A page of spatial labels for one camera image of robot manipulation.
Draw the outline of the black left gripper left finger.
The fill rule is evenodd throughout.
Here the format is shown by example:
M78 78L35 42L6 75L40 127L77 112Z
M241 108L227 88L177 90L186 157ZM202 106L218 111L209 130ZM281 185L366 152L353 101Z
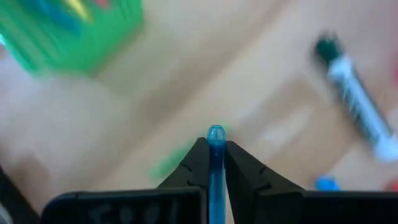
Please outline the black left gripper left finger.
M204 137L198 138L174 171L156 189L182 189L209 185L210 149Z

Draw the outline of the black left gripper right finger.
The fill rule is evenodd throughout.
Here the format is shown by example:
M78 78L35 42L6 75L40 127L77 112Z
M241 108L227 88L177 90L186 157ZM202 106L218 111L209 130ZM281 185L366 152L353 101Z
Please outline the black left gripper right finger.
M224 165L235 223L300 223L303 188L233 141L226 143Z

